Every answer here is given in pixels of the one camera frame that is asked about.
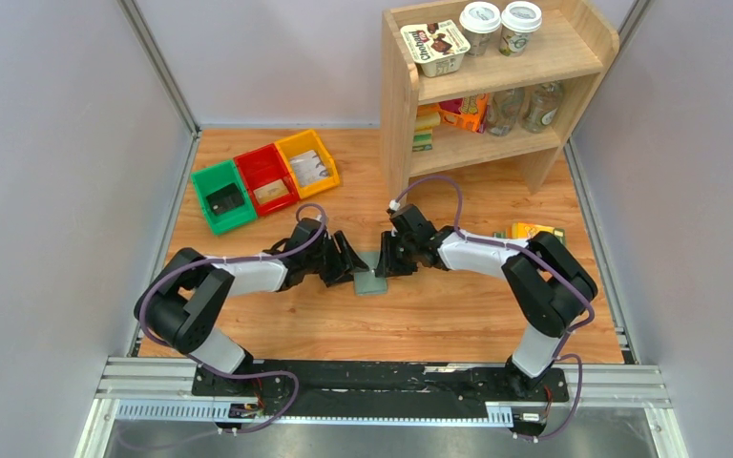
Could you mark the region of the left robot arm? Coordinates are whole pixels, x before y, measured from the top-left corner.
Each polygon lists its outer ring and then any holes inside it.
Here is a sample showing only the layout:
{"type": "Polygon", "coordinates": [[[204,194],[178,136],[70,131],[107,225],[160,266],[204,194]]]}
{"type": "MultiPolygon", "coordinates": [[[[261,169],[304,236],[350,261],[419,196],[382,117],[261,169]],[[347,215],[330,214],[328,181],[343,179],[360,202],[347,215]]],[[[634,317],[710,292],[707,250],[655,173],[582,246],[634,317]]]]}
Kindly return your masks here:
{"type": "Polygon", "coordinates": [[[254,371],[250,353],[216,325],[226,301],[274,293],[316,275],[325,286],[353,281],[369,267],[341,231],[328,233],[316,219],[301,219],[292,234],[250,257],[223,259],[182,248],[136,302],[140,327],[178,353],[217,372],[217,383],[234,396],[247,392],[254,371]]]}

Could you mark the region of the green card holder wallet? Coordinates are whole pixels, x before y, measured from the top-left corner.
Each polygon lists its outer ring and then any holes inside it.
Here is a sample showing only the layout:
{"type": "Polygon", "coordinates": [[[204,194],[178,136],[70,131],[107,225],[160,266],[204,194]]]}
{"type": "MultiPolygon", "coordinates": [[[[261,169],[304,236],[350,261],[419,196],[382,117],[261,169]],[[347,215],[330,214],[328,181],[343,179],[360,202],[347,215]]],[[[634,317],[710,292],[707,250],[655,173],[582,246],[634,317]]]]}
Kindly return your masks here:
{"type": "Polygon", "coordinates": [[[387,280],[375,274],[380,253],[378,251],[360,253],[359,256],[367,264],[369,270],[353,274],[353,286],[356,296],[384,295],[388,291],[387,280]]]}

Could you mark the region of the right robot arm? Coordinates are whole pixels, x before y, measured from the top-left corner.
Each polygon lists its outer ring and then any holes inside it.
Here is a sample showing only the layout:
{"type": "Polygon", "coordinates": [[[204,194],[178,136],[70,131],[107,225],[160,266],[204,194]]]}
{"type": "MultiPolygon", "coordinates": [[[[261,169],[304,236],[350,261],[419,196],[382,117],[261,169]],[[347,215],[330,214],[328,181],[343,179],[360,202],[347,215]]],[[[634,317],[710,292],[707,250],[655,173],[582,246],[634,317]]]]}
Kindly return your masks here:
{"type": "Polygon", "coordinates": [[[377,277],[410,276],[425,266],[507,283],[528,325],[508,360],[506,385],[518,399],[533,398],[571,325],[598,294],[590,274],[548,232],[529,239],[488,238],[450,225],[437,229],[413,204],[392,202],[387,212],[393,228],[381,236],[377,277]]]}

